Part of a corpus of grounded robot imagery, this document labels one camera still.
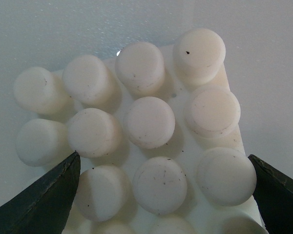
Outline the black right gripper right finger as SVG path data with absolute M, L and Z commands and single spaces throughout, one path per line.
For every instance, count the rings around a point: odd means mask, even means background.
M 293 179 L 255 155 L 249 155 L 257 183 L 253 193 L 266 230 L 293 234 Z

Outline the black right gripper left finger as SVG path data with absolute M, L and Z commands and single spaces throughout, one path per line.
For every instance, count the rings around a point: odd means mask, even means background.
M 80 169 L 80 156 L 74 152 L 0 206 L 0 234 L 62 233 L 76 195 Z

